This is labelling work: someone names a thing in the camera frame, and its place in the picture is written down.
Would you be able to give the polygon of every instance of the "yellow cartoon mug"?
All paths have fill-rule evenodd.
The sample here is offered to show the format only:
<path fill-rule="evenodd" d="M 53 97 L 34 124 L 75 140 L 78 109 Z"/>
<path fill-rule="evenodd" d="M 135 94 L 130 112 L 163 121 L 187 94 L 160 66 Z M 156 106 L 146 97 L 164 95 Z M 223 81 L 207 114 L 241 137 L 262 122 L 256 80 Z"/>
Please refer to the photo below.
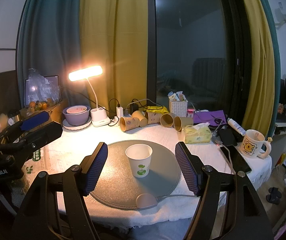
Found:
<path fill-rule="evenodd" d="M 266 151 L 261 153 L 260 150 L 266 146 Z M 271 152 L 271 144 L 265 141 L 264 135 L 256 130 L 247 130 L 240 146 L 242 154 L 248 158 L 256 158 L 257 156 L 265 159 Z"/>

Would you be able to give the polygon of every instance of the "white paper cup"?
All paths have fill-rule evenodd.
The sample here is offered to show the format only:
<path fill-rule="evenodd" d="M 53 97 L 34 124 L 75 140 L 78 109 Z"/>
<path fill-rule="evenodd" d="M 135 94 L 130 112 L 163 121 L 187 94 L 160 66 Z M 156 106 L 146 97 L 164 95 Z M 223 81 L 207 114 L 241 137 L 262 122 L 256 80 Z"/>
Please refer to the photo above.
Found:
<path fill-rule="evenodd" d="M 136 178 L 147 176 L 150 170 L 152 148 L 146 144 L 134 144 L 126 149 L 125 154 L 133 176 Z"/>

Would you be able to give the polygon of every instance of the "teal curtain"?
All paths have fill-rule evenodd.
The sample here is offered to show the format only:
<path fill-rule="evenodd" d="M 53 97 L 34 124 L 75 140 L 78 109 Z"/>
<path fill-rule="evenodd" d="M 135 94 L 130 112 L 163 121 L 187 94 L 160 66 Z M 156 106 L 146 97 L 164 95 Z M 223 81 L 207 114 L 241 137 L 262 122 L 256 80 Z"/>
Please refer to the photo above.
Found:
<path fill-rule="evenodd" d="M 267 133 L 267 137 L 272 137 L 274 125 L 276 121 L 276 114 L 277 109 L 280 101 L 280 87 L 281 87 L 281 61 L 280 61 L 280 51 L 279 51 L 279 44 L 277 41 L 277 35 L 276 35 L 276 28 L 274 23 L 274 18 L 272 14 L 272 10 L 270 7 L 270 4 L 268 0 L 261 0 L 261 3 L 263 5 L 264 12 L 266 14 L 268 26 L 270 28 L 270 33 L 272 37 L 272 43 L 273 43 L 273 51 L 274 51 L 274 64 L 275 64 L 275 93 L 274 93 L 274 106 L 273 106 L 273 114 L 271 119 L 270 128 Z"/>
<path fill-rule="evenodd" d="M 26 0 L 18 33 L 17 73 L 21 104 L 29 68 L 39 74 L 59 75 L 61 86 L 87 96 L 85 82 L 71 82 L 68 73 L 81 65 L 80 0 Z M 70 105 L 89 104 L 79 94 L 64 89 Z"/>

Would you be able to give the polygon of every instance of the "purple folder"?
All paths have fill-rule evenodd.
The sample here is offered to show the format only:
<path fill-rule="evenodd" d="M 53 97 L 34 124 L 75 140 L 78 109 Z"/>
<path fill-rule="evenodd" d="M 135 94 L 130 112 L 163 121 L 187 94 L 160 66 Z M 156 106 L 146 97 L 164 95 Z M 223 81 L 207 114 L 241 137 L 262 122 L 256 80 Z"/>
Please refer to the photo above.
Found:
<path fill-rule="evenodd" d="M 209 122 L 212 126 L 218 126 L 215 122 L 215 118 L 223 120 L 222 124 L 227 124 L 223 110 L 213 112 L 195 112 L 193 115 L 194 124 Z"/>

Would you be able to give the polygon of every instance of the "purple bowl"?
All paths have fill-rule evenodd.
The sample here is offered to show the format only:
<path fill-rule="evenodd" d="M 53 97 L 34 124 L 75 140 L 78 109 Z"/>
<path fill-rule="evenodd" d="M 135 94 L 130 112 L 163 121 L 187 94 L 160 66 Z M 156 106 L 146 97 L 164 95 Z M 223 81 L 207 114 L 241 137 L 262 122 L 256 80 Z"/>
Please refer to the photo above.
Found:
<path fill-rule="evenodd" d="M 86 111 L 78 114 L 68 114 L 66 111 L 68 108 L 70 108 L 70 106 L 63 110 L 63 114 L 70 125 L 79 126 L 86 123 L 91 110 L 90 106 L 86 106 Z"/>

